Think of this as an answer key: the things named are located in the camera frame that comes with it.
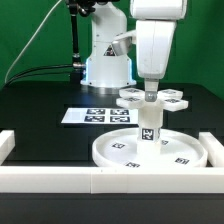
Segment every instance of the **black cable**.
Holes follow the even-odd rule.
[[[13,77],[11,77],[3,86],[4,87],[7,87],[9,86],[14,80],[17,80],[19,78],[24,78],[24,77],[28,77],[29,75],[26,75],[28,73],[31,73],[31,72],[35,72],[35,71],[41,71],[41,70],[50,70],[50,69],[61,69],[61,68],[73,68],[72,65],[70,64],[65,64],[65,65],[51,65],[51,66],[42,66],[42,67],[36,67],[36,68],[31,68],[31,69],[27,69],[25,71],[22,71],[16,75],[14,75]]]
[[[22,78],[27,78],[31,76],[41,76],[41,75],[60,75],[60,74],[70,74],[68,71],[63,71],[63,72],[48,72],[48,73],[36,73],[36,74],[26,74],[26,75],[21,75],[17,77],[13,77],[10,79],[7,83],[5,83],[4,87],[8,87],[12,82],[16,81],[17,79],[22,79]]]

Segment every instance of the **white robot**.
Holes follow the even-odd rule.
[[[119,89],[134,86],[132,62],[126,55],[117,57],[111,42],[127,31],[127,18],[111,2],[98,2],[92,13],[92,53],[86,62],[86,77],[81,81],[101,94],[117,94]]]
[[[187,0],[131,0],[130,11],[137,19],[136,30],[115,37],[117,55],[126,54],[136,44],[138,75],[144,78],[145,91],[120,90],[117,105],[138,110],[139,128],[113,131],[93,144],[93,159],[98,166],[113,167],[200,167],[207,152],[200,142],[182,133],[161,129],[163,110],[188,107],[175,90],[158,92],[164,77],[176,21],[184,18]]]

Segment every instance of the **white rectangular block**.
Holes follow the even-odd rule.
[[[119,168],[92,168],[91,193],[127,193],[127,173]]]
[[[212,166],[224,167],[223,145],[210,132],[199,133],[199,141],[208,152],[208,160]]]
[[[127,193],[224,193],[223,169],[136,170],[128,175]]]
[[[14,131],[2,131],[0,133],[0,165],[15,147]]]
[[[0,168],[0,193],[90,193],[90,183],[89,168]]]

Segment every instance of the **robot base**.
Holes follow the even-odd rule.
[[[135,87],[135,85],[136,85],[136,81],[134,81],[128,86],[121,87],[121,88],[94,87],[90,85],[81,85],[81,88],[82,90],[88,91],[91,93],[102,94],[102,95],[109,95],[109,94],[113,95],[113,94],[119,94],[119,91],[121,89]]]
[[[158,153],[137,153],[138,128],[106,133],[93,143],[92,156],[100,167],[204,167],[207,152],[200,142],[186,134],[161,129]]]

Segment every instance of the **white cylinder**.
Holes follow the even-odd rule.
[[[185,16],[187,0],[131,0],[131,14],[136,19],[178,20]]]

